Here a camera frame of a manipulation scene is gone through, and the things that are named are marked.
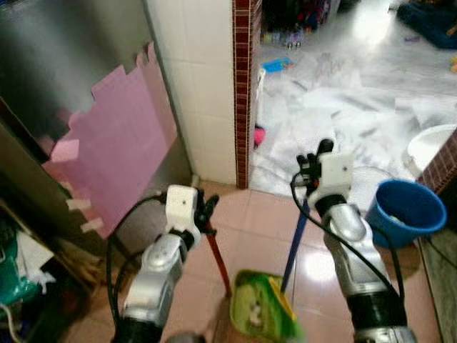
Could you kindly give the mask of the green dustpan with red handle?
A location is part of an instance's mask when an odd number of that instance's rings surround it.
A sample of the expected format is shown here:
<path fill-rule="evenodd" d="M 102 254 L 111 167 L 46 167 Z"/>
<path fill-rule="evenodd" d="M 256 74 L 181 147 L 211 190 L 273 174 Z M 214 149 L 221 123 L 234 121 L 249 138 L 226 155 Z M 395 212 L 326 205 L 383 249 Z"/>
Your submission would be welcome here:
<path fill-rule="evenodd" d="M 270 343 L 308 343 L 280 286 L 277 275 L 241 270 L 238 280 L 229 277 L 212 225 L 204 225 L 220 278 L 228 298 L 228 322 L 238 333 Z"/>

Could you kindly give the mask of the small blue floor toy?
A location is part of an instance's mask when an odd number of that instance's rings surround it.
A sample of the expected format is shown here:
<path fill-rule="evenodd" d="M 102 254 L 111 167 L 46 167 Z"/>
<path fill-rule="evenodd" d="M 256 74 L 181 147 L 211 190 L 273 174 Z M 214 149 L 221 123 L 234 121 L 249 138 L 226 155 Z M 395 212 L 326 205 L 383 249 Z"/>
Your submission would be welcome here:
<path fill-rule="evenodd" d="M 289 58 L 274 59 L 261 63 L 261 68 L 266 73 L 285 71 L 285 69 L 290 68 L 290 66 L 293 66 L 293 62 Z"/>

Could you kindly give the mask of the small pink object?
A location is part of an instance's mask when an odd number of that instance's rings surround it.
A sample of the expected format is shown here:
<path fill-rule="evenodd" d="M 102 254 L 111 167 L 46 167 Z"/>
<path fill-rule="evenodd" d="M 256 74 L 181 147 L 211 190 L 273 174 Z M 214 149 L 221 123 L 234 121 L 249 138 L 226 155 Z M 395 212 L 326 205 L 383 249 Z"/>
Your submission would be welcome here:
<path fill-rule="evenodd" d="M 259 148 L 266 139 L 266 129 L 260 124 L 255 124 L 253 133 L 253 146 L 255 149 Z"/>

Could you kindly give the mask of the red mosaic tile trim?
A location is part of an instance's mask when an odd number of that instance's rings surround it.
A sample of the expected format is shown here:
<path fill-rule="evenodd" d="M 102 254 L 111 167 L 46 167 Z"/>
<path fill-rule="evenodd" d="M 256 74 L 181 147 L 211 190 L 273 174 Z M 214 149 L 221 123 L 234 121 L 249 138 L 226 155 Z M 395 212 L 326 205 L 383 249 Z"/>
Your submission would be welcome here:
<path fill-rule="evenodd" d="M 263 0 L 231 0 L 233 124 L 236 186 L 248 189 L 249 154 L 253 152 L 253 53 L 258 46 Z"/>

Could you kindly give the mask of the blue plastic bucket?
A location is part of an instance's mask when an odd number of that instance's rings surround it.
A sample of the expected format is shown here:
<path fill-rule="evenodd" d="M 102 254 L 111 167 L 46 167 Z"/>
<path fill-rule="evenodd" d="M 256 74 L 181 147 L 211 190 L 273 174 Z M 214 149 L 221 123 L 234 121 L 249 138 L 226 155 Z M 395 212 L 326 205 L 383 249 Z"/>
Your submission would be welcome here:
<path fill-rule="evenodd" d="M 440 231 L 447 222 L 444 203 L 428 187 L 401 179 L 378 184 L 365 220 L 378 247 L 401 249 L 421 236 Z"/>

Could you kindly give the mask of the white round basin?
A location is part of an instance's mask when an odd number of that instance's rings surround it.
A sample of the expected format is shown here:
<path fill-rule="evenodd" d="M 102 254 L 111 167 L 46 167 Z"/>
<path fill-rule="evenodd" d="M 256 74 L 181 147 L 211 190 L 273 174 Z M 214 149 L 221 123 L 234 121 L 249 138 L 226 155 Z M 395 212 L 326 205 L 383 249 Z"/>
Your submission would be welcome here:
<path fill-rule="evenodd" d="M 457 129 L 457 124 L 435 125 L 421 131 L 407 144 L 403 162 L 417 179 Z"/>

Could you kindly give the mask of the pink tile-pattern sheet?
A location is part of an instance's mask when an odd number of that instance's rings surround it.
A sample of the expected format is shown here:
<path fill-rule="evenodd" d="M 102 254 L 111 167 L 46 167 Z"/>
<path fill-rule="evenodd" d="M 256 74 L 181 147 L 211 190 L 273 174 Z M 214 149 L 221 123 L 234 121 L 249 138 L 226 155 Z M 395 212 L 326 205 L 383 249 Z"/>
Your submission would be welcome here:
<path fill-rule="evenodd" d="M 140 199 L 169 153 L 177 130 L 153 42 L 133 71 L 118 66 L 91 89 L 94 104 L 75 112 L 43 169 L 71 192 L 82 232 L 107 238 Z"/>

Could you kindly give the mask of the shelf with colourful items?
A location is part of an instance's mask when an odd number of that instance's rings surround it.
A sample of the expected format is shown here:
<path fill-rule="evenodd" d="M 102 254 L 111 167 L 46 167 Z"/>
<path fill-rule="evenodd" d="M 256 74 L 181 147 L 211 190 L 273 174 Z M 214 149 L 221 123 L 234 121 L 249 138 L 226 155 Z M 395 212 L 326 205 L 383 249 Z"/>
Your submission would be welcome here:
<path fill-rule="evenodd" d="M 306 37 L 335 16 L 341 0 L 262 0 L 261 43 L 300 48 Z"/>

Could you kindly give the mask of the dark blue mat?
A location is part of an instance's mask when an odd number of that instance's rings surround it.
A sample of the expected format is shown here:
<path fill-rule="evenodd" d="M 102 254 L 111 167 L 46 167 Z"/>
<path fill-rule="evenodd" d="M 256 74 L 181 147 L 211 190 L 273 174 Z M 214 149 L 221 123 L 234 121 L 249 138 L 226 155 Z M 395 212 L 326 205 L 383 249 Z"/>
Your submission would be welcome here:
<path fill-rule="evenodd" d="M 409 0 L 397 6 L 396 16 L 435 48 L 457 50 L 455 0 Z"/>

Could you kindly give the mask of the white crumpled paper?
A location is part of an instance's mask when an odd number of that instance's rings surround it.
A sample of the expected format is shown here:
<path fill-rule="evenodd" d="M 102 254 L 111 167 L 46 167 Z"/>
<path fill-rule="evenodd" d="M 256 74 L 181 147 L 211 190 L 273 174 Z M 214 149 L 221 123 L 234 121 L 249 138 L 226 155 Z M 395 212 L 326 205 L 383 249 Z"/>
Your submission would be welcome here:
<path fill-rule="evenodd" d="M 40 287 L 41 293 L 48 291 L 48 283 L 55 283 L 56 279 L 49 272 L 41 270 L 42 266 L 54 256 L 48 248 L 38 243 L 25 232 L 16 233 L 16 273 L 20 281 Z"/>

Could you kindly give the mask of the teal plastic bag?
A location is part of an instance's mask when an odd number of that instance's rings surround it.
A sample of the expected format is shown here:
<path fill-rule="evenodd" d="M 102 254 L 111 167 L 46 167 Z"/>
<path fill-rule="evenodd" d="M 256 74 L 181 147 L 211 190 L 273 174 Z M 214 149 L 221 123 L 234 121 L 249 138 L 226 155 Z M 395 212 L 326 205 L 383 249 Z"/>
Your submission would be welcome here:
<path fill-rule="evenodd" d="M 0 217 L 0 304 L 12 307 L 44 293 L 44 286 L 26 277 L 19 266 L 19 229 L 12 220 Z"/>

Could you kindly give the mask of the grey metal door panel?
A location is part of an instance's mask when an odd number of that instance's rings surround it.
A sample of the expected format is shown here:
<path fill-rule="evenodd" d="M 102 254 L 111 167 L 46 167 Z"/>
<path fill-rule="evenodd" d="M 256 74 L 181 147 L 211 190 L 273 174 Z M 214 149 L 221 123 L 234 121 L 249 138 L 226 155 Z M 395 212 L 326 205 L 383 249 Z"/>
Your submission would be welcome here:
<path fill-rule="evenodd" d="M 0 196 L 52 247 L 59 239 L 89 254 L 105 242 L 83 232 L 85 216 L 66 205 L 69 190 L 44 169 L 76 114 L 105 97 L 94 87 L 140 61 L 164 71 L 151 0 L 0 2 Z"/>

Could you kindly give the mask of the low red mosaic tile wall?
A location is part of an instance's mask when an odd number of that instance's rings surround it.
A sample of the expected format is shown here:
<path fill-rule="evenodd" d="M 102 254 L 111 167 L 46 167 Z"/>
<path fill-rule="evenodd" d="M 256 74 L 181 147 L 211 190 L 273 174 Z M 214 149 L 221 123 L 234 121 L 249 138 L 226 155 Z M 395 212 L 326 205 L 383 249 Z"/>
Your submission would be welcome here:
<path fill-rule="evenodd" d="M 457 172 L 457 140 L 453 137 L 454 133 L 448 135 L 443 147 L 437 151 L 431 163 L 421 172 L 417 182 L 432 192 L 440 193 L 447 183 L 450 182 Z"/>

